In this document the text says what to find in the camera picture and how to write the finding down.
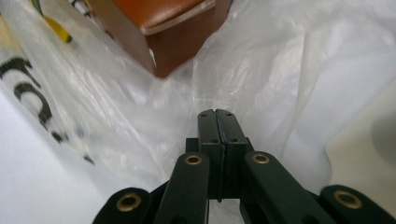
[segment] plastic bag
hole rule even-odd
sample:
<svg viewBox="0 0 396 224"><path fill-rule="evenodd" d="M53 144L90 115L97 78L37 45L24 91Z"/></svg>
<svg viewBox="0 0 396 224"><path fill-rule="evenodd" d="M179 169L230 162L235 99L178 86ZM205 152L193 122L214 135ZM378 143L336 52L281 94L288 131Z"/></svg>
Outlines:
<svg viewBox="0 0 396 224"><path fill-rule="evenodd" d="M66 1L41 5L71 44L29 1L0 1L0 10L67 136L62 145L137 188L166 181L196 136L195 116L223 108L256 150L318 192L331 175L326 144L396 77L393 1L234 1L219 31L166 80ZM240 223L235 205L212 203L211 223Z"/></svg>

